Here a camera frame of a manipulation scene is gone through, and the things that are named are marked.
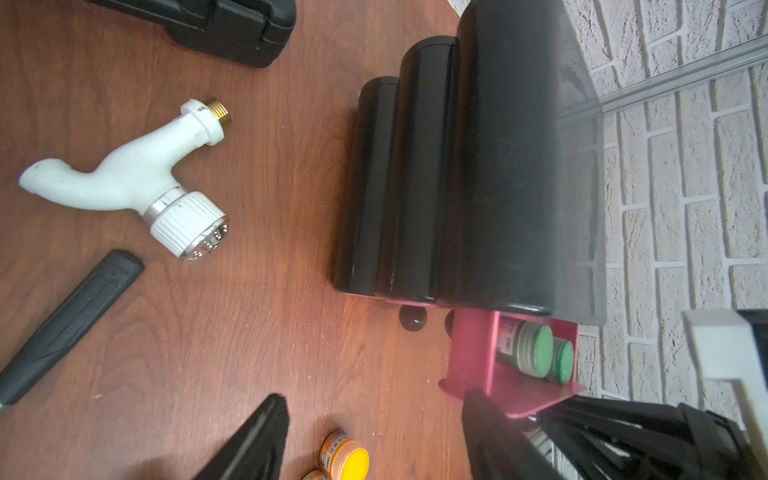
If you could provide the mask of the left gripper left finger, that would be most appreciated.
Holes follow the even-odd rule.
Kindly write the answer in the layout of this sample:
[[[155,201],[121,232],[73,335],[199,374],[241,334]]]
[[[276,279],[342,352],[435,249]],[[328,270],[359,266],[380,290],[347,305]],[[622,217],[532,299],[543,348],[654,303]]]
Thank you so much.
[[[286,398],[270,394],[194,479],[279,479],[289,421]]]

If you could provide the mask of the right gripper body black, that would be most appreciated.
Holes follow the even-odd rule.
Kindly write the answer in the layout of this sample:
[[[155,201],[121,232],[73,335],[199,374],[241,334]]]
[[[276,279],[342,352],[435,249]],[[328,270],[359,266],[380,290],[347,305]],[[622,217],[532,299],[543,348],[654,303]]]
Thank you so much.
[[[681,403],[573,396],[536,414],[583,479],[765,479],[738,425]]]

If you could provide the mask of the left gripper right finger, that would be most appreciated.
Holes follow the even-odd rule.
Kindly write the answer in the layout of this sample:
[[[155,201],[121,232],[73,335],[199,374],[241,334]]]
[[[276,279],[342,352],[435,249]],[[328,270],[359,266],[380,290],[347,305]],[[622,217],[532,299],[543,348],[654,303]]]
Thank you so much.
[[[461,420],[474,480],[562,478],[483,391],[465,395]]]

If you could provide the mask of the black pink drawer cabinet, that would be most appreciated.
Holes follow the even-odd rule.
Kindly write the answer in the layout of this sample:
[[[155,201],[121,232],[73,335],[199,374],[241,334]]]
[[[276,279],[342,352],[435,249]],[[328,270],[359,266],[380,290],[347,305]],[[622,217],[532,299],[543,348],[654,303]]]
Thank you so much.
[[[606,321],[603,112],[560,1],[473,1],[360,92],[334,288],[453,314],[441,389],[511,418],[582,393],[495,360],[502,319]]]

